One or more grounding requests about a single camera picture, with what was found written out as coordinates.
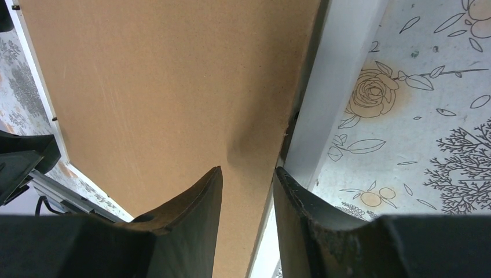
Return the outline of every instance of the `white frame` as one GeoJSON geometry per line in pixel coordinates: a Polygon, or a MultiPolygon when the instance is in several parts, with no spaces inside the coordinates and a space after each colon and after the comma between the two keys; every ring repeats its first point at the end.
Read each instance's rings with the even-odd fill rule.
{"type": "MultiPolygon", "coordinates": [[[[25,59],[27,60],[27,64],[31,69],[32,77],[34,78],[34,82],[36,84],[36,88],[38,89],[39,96],[43,103],[44,109],[46,111],[46,116],[48,119],[53,119],[56,117],[54,112],[53,104],[51,102],[51,98],[49,97],[49,93],[46,87],[46,82],[43,77],[43,73],[39,66],[39,61],[36,56],[36,51],[34,50],[34,46],[32,44],[31,37],[29,35],[29,31],[27,30],[27,26],[25,23],[24,15],[21,10],[12,10],[10,7],[12,5],[19,5],[16,0],[5,0],[7,7],[9,9],[10,16],[12,18],[12,22],[14,24],[17,35],[19,36],[20,45],[25,54],[25,59]]],[[[67,153],[67,149],[65,147],[65,142],[63,141],[63,136],[61,135],[60,125],[58,121],[50,121],[51,129],[53,131],[54,137],[56,139],[56,143],[58,143],[58,147],[60,149],[61,157],[63,160],[67,162],[67,168],[76,174],[83,182],[87,183],[91,188],[93,188],[97,193],[101,196],[106,196],[107,200],[109,200],[118,210],[121,211],[121,214],[117,215],[124,221],[131,221],[134,217],[131,216],[126,210],[124,210],[119,204],[114,202],[108,195],[97,186],[91,179],[89,179],[86,175],[84,175],[80,170],[78,170],[75,166],[70,163],[70,159],[67,153]]]]}
{"type": "MultiPolygon", "coordinates": [[[[284,168],[312,190],[389,0],[330,0],[321,41],[284,168]]],[[[248,277],[276,274],[280,260],[273,198],[248,277]]]]}

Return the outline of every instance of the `rose drawing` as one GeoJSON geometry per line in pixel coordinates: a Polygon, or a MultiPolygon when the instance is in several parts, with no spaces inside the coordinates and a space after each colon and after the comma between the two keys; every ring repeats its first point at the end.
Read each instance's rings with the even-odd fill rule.
{"type": "Polygon", "coordinates": [[[362,118],[383,115],[392,109],[399,84],[379,69],[364,69],[346,107],[346,113],[362,118]]]}
{"type": "MultiPolygon", "coordinates": [[[[398,82],[404,82],[406,86],[414,89],[433,91],[431,79],[440,75],[451,74],[462,78],[465,72],[488,70],[487,68],[476,68],[444,71],[445,66],[440,65],[426,74],[407,75],[404,71],[398,71],[396,76],[388,65],[379,61],[375,61],[375,64],[377,68],[361,70],[345,109],[345,113],[349,114],[350,117],[341,121],[338,126],[339,129],[354,127],[362,118],[374,118],[387,114],[394,106],[397,90],[400,88],[398,82]]],[[[437,109],[437,111],[443,116],[449,116],[443,109],[437,109]]]]}

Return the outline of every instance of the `brown cardboard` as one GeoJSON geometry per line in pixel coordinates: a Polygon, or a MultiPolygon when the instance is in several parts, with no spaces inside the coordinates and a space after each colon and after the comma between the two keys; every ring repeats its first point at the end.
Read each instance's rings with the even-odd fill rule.
{"type": "Polygon", "coordinates": [[[21,0],[71,163],[139,215],[216,165],[244,277],[319,1],[21,0]]]}

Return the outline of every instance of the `leaf drawing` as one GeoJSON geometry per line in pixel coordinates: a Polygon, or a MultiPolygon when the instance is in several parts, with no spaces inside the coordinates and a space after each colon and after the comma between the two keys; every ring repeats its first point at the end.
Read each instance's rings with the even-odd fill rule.
{"type": "Polygon", "coordinates": [[[377,151],[382,146],[384,146],[385,143],[385,141],[380,139],[360,140],[349,145],[346,150],[351,153],[365,154],[377,151]]]}
{"type": "Polygon", "coordinates": [[[462,0],[462,8],[464,8],[464,10],[469,10],[469,0],[462,0]]]}
{"type": "Polygon", "coordinates": [[[432,204],[428,203],[427,201],[425,200],[421,200],[421,199],[416,199],[418,202],[420,202],[421,204],[425,205],[425,206],[428,206],[428,207],[431,207],[432,209],[434,210],[437,210],[436,207],[434,207],[432,204]]]}
{"type": "Polygon", "coordinates": [[[431,84],[431,81],[422,75],[415,74],[415,75],[409,76],[406,79],[406,84],[409,87],[412,87],[415,89],[433,91],[433,84],[431,84]]]}
{"type": "Polygon", "coordinates": [[[348,135],[343,133],[339,136],[339,138],[341,139],[341,143],[344,144],[346,143],[346,139],[348,139],[348,135]]]}
{"type": "Polygon", "coordinates": [[[406,162],[397,163],[397,165],[403,166],[403,165],[410,165],[414,163],[417,163],[417,161],[406,161],[406,162]]]}
{"type": "Polygon", "coordinates": [[[337,135],[334,135],[333,142],[334,142],[335,145],[340,145],[340,146],[343,145],[343,141],[341,141],[341,137],[339,137],[337,135]]]}
{"type": "Polygon", "coordinates": [[[469,38],[469,43],[471,44],[472,48],[475,50],[482,52],[482,47],[481,45],[473,38],[469,38]]]}
{"type": "Polygon", "coordinates": [[[458,31],[455,31],[453,33],[450,33],[448,36],[449,37],[460,36],[462,34],[465,34],[466,32],[467,32],[467,30],[458,30],[458,31]]]}
{"type": "Polygon", "coordinates": [[[448,111],[446,109],[442,109],[442,108],[437,108],[437,112],[442,115],[442,116],[445,116],[445,117],[453,117],[453,116],[457,116],[457,114],[455,114],[454,112],[452,111],[448,111]]]}
{"type": "Polygon", "coordinates": [[[370,53],[370,52],[379,52],[380,50],[378,50],[377,47],[379,47],[379,42],[378,41],[372,42],[372,46],[370,46],[370,49],[371,50],[368,53],[370,53]]]}
{"type": "Polygon", "coordinates": [[[489,100],[491,100],[491,96],[488,94],[485,94],[484,96],[480,96],[472,102],[471,108],[476,109],[476,108],[483,107],[484,105],[486,105],[486,103],[488,103],[489,100]]]}
{"type": "Polygon", "coordinates": [[[327,152],[327,155],[329,156],[330,159],[332,159],[332,161],[338,161],[343,157],[341,151],[336,147],[330,147],[329,151],[327,152]]]}
{"type": "Polygon", "coordinates": [[[444,68],[445,68],[445,66],[441,65],[438,68],[432,70],[430,73],[430,77],[431,78],[437,78],[442,73],[442,71],[444,71],[444,68]]]}
{"type": "Polygon", "coordinates": [[[439,33],[445,29],[447,29],[448,27],[452,26],[455,24],[455,22],[457,22],[459,19],[462,18],[462,16],[464,16],[465,13],[458,13],[452,17],[450,17],[449,19],[445,20],[445,22],[443,22],[440,26],[438,26],[437,29],[435,29],[435,31],[433,33],[439,33]]]}
{"type": "Polygon", "coordinates": [[[387,76],[392,76],[392,69],[388,65],[385,65],[379,61],[375,61],[375,64],[377,64],[377,67],[387,76]]]}
{"type": "Polygon", "coordinates": [[[356,193],[363,193],[365,191],[361,189],[356,189],[356,188],[347,188],[347,189],[341,189],[340,191],[345,191],[345,192],[356,192],[356,193]]]}
{"type": "Polygon", "coordinates": [[[421,19],[421,17],[419,16],[416,16],[416,17],[413,17],[412,19],[410,19],[405,25],[404,27],[399,31],[399,34],[406,31],[407,29],[413,27],[414,24],[416,24],[419,20],[421,19]]]}
{"type": "Polygon", "coordinates": [[[342,120],[341,125],[338,126],[339,129],[349,129],[360,121],[360,116],[358,115],[353,115],[351,118],[342,120]]]}
{"type": "Polygon", "coordinates": [[[394,205],[394,203],[393,203],[393,202],[391,202],[391,201],[389,201],[389,200],[387,200],[387,199],[385,199],[385,198],[383,198],[383,197],[381,197],[380,199],[381,199],[381,200],[382,200],[384,203],[386,203],[386,204],[388,204],[388,205],[390,205],[390,206],[393,206],[395,209],[397,209],[397,207],[394,205]]]}
{"type": "Polygon", "coordinates": [[[370,188],[368,188],[368,190],[367,190],[367,191],[371,191],[371,190],[373,190],[373,189],[374,189],[376,186],[377,186],[377,181],[374,181],[374,182],[372,183],[372,185],[370,185],[370,188]]]}
{"type": "Polygon", "coordinates": [[[404,81],[408,76],[404,73],[404,71],[397,72],[397,80],[404,81]]]}
{"type": "Polygon", "coordinates": [[[406,189],[406,192],[410,195],[413,196],[413,190],[410,189],[410,187],[407,184],[404,184],[404,189],[406,189]]]}

